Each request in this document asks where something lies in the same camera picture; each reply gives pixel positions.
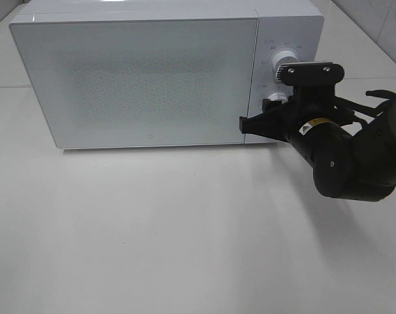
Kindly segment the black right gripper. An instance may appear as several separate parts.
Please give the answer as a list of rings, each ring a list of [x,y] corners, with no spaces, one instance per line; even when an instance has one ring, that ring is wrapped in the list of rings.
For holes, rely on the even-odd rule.
[[[289,143],[309,164],[343,164],[345,134],[334,109],[344,68],[333,62],[284,63],[275,78],[294,87],[287,103],[263,103],[262,113],[239,117],[242,134]]]

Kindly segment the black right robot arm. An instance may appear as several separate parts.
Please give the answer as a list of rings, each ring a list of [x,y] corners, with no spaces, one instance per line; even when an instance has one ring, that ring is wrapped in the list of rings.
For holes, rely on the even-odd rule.
[[[377,107],[337,97],[344,69],[332,62],[287,63],[276,76],[292,87],[291,97],[264,99],[259,115],[240,117],[240,131],[289,143],[311,166],[325,197],[389,196],[396,187],[396,93],[367,91],[382,100]]]

